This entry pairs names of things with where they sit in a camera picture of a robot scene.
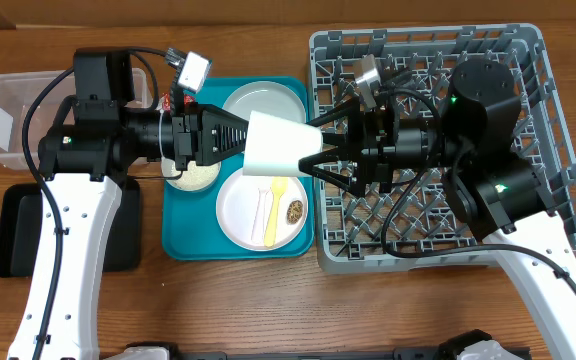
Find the white paper cup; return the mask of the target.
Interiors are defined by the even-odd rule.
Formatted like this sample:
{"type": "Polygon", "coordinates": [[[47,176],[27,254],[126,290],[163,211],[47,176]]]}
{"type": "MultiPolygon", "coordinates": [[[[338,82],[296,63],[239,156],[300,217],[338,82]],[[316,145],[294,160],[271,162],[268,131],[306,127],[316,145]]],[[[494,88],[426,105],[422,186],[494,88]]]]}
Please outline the white paper cup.
{"type": "Polygon", "coordinates": [[[307,177],[299,170],[302,158],[322,151],[319,128],[263,112],[252,111],[244,148],[246,176],[307,177]]]}

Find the yellow plastic spoon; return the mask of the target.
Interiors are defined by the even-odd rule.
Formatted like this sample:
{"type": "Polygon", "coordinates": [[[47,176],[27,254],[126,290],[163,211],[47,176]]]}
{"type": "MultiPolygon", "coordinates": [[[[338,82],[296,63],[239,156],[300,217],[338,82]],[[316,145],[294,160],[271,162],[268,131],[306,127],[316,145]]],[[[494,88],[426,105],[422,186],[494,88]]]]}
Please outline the yellow plastic spoon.
{"type": "Polygon", "coordinates": [[[270,215],[268,218],[266,231],[264,234],[264,245],[267,248],[271,248],[275,244],[276,232],[277,232],[277,220],[278,220],[278,212],[279,212],[279,203],[280,203],[281,197],[285,194],[287,187],[288,187],[288,178],[287,177],[275,177],[272,180],[271,192],[273,195],[273,202],[272,202],[270,215]]]}

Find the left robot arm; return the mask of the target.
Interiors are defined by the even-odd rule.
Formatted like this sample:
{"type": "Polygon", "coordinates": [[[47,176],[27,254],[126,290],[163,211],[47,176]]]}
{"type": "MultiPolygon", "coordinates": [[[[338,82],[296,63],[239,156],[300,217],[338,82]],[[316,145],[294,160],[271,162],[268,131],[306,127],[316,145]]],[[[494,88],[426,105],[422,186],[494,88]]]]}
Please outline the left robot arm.
{"type": "Polygon", "coordinates": [[[82,48],[66,74],[66,97],[36,149],[24,158],[42,195],[30,292],[11,359],[96,359],[97,309],[107,242],[130,166],[169,159],[178,172],[240,153],[247,122],[217,106],[187,102],[211,61],[168,49],[170,103],[135,108],[133,59],[141,47],[82,48]]]}

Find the brown food scrap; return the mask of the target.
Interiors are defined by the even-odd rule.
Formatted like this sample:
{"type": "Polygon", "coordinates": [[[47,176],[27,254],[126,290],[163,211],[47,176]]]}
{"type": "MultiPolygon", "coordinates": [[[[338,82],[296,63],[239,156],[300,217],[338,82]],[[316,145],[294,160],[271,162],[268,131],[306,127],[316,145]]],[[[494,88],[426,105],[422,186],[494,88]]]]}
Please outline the brown food scrap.
{"type": "Polygon", "coordinates": [[[304,214],[304,204],[300,200],[293,200],[290,202],[287,214],[286,214],[286,221],[288,224],[293,225],[297,224],[304,214]]]}

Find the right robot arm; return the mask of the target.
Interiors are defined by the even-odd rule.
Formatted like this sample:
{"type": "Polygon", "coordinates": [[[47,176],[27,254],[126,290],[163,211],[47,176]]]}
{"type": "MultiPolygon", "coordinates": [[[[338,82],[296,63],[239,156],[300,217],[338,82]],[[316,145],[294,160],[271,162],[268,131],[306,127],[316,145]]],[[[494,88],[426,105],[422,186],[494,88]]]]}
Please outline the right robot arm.
{"type": "Polygon", "coordinates": [[[486,59],[459,64],[427,127],[401,116],[403,98],[428,103],[410,76],[363,58],[359,95],[313,121],[345,120],[346,131],[325,135],[324,150],[302,157],[299,169],[361,197],[372,183],[390,191],[398,170],[443,168],[445,201],[475,250],[490,252],[511,279],[551,355],[576,359],[576,257],[548,184],[511,148],[521,101],[510,69],[486,59]]]}

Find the pink round plate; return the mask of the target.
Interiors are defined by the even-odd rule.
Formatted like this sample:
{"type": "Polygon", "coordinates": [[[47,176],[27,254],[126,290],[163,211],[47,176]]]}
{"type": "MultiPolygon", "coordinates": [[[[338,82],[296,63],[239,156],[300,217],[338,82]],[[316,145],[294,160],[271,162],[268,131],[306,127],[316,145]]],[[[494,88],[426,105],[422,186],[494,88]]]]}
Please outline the pink round plate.
{"type": "Polygon", "coordinates": [[[279,203],[275,244],[271,248],[264,245],[264,234],[270,215],[273,195],[271,184],[273,177],[246,176],[242,170],[232,173],[221,186],[216,200],[218,224],[226,237],[234,244],[246,250],[265,252],[277,250],[295,242],[306,224],[309,204],[306,189],[296,177],[288,177],[288,187],[279,203]],[[254,245],[251,240],[253,221],[258,202],[259,188],[269,188],[267,195],[263,243],[254,245]],[[300,200],[304,204],[304,214],[297,224],[286,221],[287,209],[291,201],[300,200]]]}

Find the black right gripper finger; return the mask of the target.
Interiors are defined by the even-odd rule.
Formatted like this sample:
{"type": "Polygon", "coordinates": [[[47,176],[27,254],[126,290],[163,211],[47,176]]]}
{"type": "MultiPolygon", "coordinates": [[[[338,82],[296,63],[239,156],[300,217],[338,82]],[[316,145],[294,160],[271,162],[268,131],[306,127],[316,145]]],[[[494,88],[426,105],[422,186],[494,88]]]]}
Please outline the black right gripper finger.
{"type": "Polygon", "coordinates": [[[349,145],[361,142],[361,103],[358,98],[351,98],[334,107],[327,113],[308,122],[309,126],[321,128],[328,123],[347,121],[344,134],[323,133],[323,143],[328,145],[349,145]]]}
{"type": "Polygon", "coordinates": [[[362,196],[362,183],[357,179],[320,168],[321,164],[347,159],[348,155],[342,149],[330,149],[301,158],[298,168],[300,172],[330,183],[354,196],[362,196]]]}

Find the pink plastic fork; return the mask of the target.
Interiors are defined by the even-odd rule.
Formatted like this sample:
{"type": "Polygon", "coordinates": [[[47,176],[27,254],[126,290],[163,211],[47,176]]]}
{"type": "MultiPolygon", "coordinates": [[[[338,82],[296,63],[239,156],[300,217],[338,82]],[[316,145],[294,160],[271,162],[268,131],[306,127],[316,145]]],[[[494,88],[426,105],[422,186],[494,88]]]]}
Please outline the pink plastic fork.
{"type": "Polygon", "coordinates": [[[263,243],[263,232],[265,226],[266,202],[269,188],[259,188],[256,213],[253,221],[251,240],[254,245],[263,243]]]}

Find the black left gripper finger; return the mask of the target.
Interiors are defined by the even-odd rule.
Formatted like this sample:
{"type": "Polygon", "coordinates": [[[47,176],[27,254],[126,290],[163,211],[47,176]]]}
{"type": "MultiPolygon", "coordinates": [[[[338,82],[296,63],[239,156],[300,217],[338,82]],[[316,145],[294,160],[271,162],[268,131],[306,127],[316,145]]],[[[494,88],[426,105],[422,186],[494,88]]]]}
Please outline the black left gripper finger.
{"type": "Polygon", "coordinates": [[[245,130],[211,130],[205,137],[202,164],[213,165],[241,153],[246,144],[245,130]]]}
{"type": "Polygon", "coordinates": [[[249,122],[237,115],[234,115],[220,107],[206,104],[202,109],[202,125],[204,129],[212,130],[218,126],[229,127],[246,131],[249,122]]]}

